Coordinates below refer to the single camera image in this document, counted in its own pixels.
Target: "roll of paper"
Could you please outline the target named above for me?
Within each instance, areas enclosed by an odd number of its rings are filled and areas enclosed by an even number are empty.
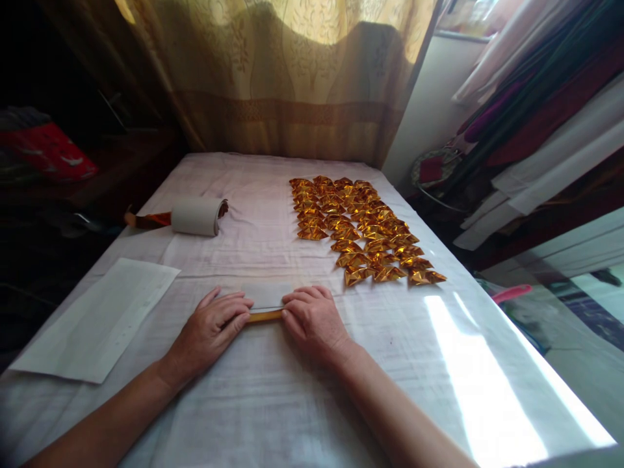
[[[228,210],[220,198],[179,198],[171,211],[171,227],[176,232],[216,236],[218,220]]]

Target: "white tablecloth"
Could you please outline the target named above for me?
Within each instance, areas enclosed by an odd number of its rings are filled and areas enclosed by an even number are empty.
[[[406,278],[350,289],[331,239],[296,236],[292,177],[364,179],[405,220],[446,283]],[[101,385],[6,371],[2,453],[21,463],[160,358],[204,294],[250,281],[321,284],[351,336],[483,466],[522,465],[614,442],[381,172],[364,164],[224,153],[187,155],[141,214],[180,195],[223,197],[215,238],[170,228],[124,232],[48,326],[119,257],[179,268]],[[379,466],[383,452],[335,380],[294,347],[279,322],[248,326],[124,459],[128,466]]]

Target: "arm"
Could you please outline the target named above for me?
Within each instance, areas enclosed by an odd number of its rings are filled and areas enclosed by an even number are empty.
[[[351,340],[327,288],[299,288],[283,301],[282,317],[298,346],[336,375],[394,466],[476,467]]]
[[[113,466],[191,379],[209,369],[239,334],[254,303],[213,289],[167,354],[61,436],[26,466]]]

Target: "red bag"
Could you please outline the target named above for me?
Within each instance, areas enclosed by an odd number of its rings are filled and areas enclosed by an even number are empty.
[[[97,166],[54,122],[0,132],[0,144],[10,146],[27,163],[57,183],[88,179],[98,172]]]

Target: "beige curtain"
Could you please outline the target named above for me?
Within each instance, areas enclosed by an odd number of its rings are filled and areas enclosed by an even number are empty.
[[[380,168],[428,45],[435,3],[116,0],[126,24],[101,29],[117,55],[124,45],[107,28],[132,31],[194,150]]]

